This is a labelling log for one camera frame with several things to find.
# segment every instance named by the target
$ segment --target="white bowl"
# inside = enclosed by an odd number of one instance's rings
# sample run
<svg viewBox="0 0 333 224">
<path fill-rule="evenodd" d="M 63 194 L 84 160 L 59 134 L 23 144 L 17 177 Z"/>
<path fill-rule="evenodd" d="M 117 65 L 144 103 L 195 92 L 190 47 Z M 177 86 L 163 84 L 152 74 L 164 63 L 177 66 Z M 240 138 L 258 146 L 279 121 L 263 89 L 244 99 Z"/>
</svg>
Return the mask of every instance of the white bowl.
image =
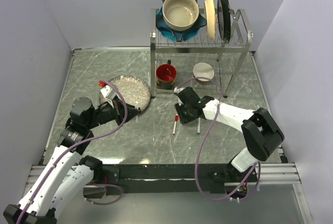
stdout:
<svg viewBox="0 0 333 224">
<path fill-rule="evenodd" d="M 213 79 L 215 75 L 215 71 L 212 66 L 207 63 L 197 63 L 193 67 L 193 76 L 194 77 L 205 77 L 209 79 Z M 202 82 L 208 82 L 206 79 L 198 79 Z"/>
<path fill-rule="evenodd" d="M 176 31 L 191 28 L 199 17 L 199 6 L 195 0 L 165 0 L 162 10 L 165 23 Z"/>
</svg>

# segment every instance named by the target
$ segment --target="dish rack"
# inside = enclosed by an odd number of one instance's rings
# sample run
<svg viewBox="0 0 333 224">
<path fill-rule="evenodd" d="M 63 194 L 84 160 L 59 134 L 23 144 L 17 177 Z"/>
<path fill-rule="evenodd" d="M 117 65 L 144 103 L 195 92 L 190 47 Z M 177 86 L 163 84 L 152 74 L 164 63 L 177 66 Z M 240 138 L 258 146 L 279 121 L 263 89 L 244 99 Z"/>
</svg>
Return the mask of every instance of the dish rack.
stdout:
<svg viewBox="0 0 333 224">
<path fill-rule="evenodd" d="M 156 14 L 159 9 L 151 9 L 151 33 L 150 33 L 150 84 L 151 84 L 151 97 L 154 98 L 156 93 L 173 93 L 173 90 L 164 90 L 156 87 L 156 67 L 163 63 L 166 63 L 167 59 L 174 58 L 176 56 L 185 57 L 186 60 L 189 60 L 191 57 L 194 57 L 194 61 L 198 61 L 204 54 L 204 60 L 213 60 L 213 67 L 215 70 L 215 80 L 219 81 L 220 86 L 222 86 L 222 78 L 221 78 L 221 57 L 223 54 L 227 53 L 238 53 L 240 54 L 238 58 L 238 62 L 235 66 L 231 79 L 229 80 L 228 86 L 224 91 L 223 96 L 225 98 L 230 95 L 232 87 L 235 83 L 239 70 L 242 66 L 242 63 L 249 51 L 249 48 L 252 43 L 253 31 L 250 26 L 248 17 L 244 9 L 239 9 L 235 13 L 232 9 L 230 9 L 230 16 L 232 17 L 232 25 L 231 25 L 231 39 L 229 42 L 225 42 L 221 40 L 219 35 L 219 25 L 217 22 L 217 9 L 215 9 L 215 17 L 216 17 L 216 38 L 215 42 L 213 42 L 210 38 L 207 37 L 206 27 L 200 28 L 198 34 L 188 40 L 187 42 L 172 42 L 168 39 L 165 39 L 161 33 L 156 29 Z M 242 31 L 239 27 L 238 21 L 241 18 L 244 24 L 245 30 Z M 183 81 L 186 81 L 193 77 L 191 67 L 188 67 L 186 64 L 180 64 L 182 68 L 184 68 L 184 72 L 181 76 L 177 74 L 176 84 L 180 84 Z M 192 84 L 193 87 L 197 89 L 205 89 L 205 90 L 219 90 L 218 86 L 210 84 L 209 86 L 202 85 L 198 82 L 196 84 Z"/>
</svg>

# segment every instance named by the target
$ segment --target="red cup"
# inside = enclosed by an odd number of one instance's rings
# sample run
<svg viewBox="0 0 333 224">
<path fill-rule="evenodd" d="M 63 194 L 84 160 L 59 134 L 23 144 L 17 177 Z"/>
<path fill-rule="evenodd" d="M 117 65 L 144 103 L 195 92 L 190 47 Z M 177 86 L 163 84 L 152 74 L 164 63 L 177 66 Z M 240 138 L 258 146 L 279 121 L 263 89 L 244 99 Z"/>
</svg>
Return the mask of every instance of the red cup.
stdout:
<svg viewBox="0 0 333 224">
<path fill-rule="evenodd" d="M 161 89 L 170 89 L 175 83 L 177 76 L 177 70 L 171 65 L 171 60 L 168 60 L 167 64 L 162 64 L 156 70 L 156 84 Z"/>
</svg>

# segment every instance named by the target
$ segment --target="metal dish rack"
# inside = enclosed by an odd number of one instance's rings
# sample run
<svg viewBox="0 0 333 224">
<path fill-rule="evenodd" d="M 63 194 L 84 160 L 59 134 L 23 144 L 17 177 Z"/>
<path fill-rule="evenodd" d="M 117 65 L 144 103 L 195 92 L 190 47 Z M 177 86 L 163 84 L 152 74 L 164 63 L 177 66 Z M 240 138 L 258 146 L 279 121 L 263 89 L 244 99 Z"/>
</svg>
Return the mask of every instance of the metal dish rack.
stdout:
<svg viewBox="0 0 333 224">
<path fill-rule="evenodd" d="M 250 26 L 248 17 L 244 9 L 239 9 L 235 13 L 232 9 L 230 9 L 230 15 L 232 17 L 232 26 L 231 26 L 231 39 L 230 41 L 224 42 L 221 40 L 220 35 L 218 33 L 219 26 L 218 22 L 216 26 L 216 38 L 215 42 L 213 42 L 210 38 L 207 37 L 206 27 L 200 28 L 198 34 L 190 39 L 187 42 L 171 42 L 165 39 L 161 33 L 156 29 L 156 14 L 159 9 L 151 9 L 151 33 L 150 33 L 150 84 L 151 84 L 151 97 L 155 97 L 157 92 L 161 93 L 173 93 L 173 90 L 163 90 L 156 87 L 156 66 L 158 62 L 158 55 L 170 55 L 171 54 L 188 54 L 191 55 L 193 53 L 196 54 L 214 54 L 211 57 L 206 58 L 214 58 L 218 62 L 218 72 L 219 75 L 215 75 L 215 78 L 219 79 L 220 85 L 222 85 L 221 79 L 221 65 L 220 58 L 223 54 L 227 53 L 239 53 L 239 59 L 237 65 L 233 71 L 231 79 L 228 83 L 228 86 L 224 92 L 224 97 L 228 97 L 232 87 L 235 83 L 238 72 L 241 68 L 241 65 L 249 51 L 249 48 L 252 43 L 253 32 Z M 239 18 L 242 19 L 246 34 L 246 42 L 244 42 L 244 38 L 242 36 L 238 21 Z"/>
</svg>

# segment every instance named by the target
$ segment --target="marble tabletop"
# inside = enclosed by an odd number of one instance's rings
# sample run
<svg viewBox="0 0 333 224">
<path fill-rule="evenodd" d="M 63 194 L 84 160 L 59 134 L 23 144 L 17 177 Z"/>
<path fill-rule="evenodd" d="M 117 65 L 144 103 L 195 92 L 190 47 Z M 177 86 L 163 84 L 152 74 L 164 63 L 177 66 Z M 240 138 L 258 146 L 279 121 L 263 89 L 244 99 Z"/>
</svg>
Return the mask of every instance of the marble tabletop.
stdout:
<svg viewBox="0 0 333 224">
<path fill-rule="evenodd" d="M 221 66 L 222 87 L 226 88 L 238 60 L 235 54 L 225 54 L 220 63 L 212 54 L 181 54 L 181 56 L 159 56 L 157 65 L 168 59 L 177 68 L 177 83 L 191 78 L 193 66 L 198 62 L 207 62 L 215 69 L 216 76 Z M 55 118 L 55 124 L 47 145 L 44 158 L 46 164 L 63 130 L 72 103 L 81 96 L 89 97 L 94 106 L 99 105 L 98 93 L 100 79 L 111 79 L 121 75 L 133 75 L 145 80 L 150 85 L 150 52 L 136 50 L 76 51 L 73 63 Z M 214 86 L 189 83 L 200 87 L 196 92 L 200 96 L 218 97 Z M 251 56 L 244 64 L 234 84 L 231 95 L 223 102 L 233 106 L 258 109 L 266 107 L 264 95 L 257 77 Z M 104 164 L 193 164 L 199 144 L 210 121 L 201 121 L 201 134 L 197 135 L 197 122 L 181 125 L 178 122 L 176 135 L 172 135 L 176 111 L 174 94 L 157 93 L 148 108 L 134 120 L 111 136 L 98 139 L 89 144 L 84 155 L 91 155 Z M 115 122 L 93 129 L 94 136 L 106 133 L 116 127 Z M 244 137 L 237 130 L 217 123 L 209 134 L 201 153 L 201 163 L 227 163 L 245 147 Z M 280 163 L 279 154 L 274 152 L 269 163 Z"/>
</svg>

